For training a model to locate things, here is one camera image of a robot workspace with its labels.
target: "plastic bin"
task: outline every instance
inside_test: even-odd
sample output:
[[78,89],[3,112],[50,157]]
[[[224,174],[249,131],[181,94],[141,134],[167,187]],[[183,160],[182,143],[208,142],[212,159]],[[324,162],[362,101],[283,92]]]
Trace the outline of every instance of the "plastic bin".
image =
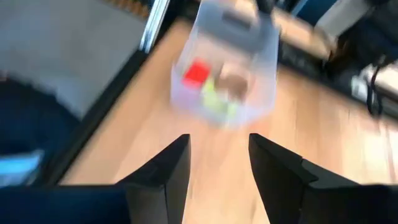
[[[172,69],[172,104],[230,125],[267,114],[274,106],[278,42],[279,31],[270,15],[252,17],[227,4],[202,1],[189,39]],[[211,65],[211,77],[219,74],[226,62],[246,68],[254,80],[246,99],[231,103],[220,98],[217,108],[208,106],[209,101],[215,101],[213,94],[182,81],[196,58]]]

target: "gray floor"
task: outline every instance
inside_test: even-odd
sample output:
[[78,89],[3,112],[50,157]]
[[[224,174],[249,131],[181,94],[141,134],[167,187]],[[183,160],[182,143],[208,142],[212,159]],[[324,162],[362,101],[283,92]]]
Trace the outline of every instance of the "gray floor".
[[0,1],[0,70],[84,116],[139,45],[145,22],[97,0]]

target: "yellow-green object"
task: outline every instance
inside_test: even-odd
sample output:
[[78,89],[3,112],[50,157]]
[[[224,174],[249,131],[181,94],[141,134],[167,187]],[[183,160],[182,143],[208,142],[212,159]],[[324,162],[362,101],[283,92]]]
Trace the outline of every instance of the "yellow-green object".
[[214,78],[210,77],[207,79],[201,92],[203,94],[202,103],[205,108],[226,116],[234,116],[236,114],[238,104],[220,98],[215,90]]

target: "red block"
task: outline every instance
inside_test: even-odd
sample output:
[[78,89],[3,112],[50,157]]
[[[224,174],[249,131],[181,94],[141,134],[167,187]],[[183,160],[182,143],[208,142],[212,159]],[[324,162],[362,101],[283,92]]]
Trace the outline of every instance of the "red block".
[[183,78],[184,85],[200,88],[210,74],[210,67],[201,61],[194,61]]

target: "wooden table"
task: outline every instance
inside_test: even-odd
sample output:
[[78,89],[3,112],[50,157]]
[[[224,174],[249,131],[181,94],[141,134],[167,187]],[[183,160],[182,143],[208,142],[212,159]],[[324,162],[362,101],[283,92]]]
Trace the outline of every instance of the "wooden table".
[[279,67],[268,116],[226,129],[169,104],[170,69],[191,25],[176,22],[104,119],[63,184],[109,184],[191,134],[192,168],[184,223],[267,223],[252,177],[249,133],[259,133],[359,183],[397,183],[398,125]]

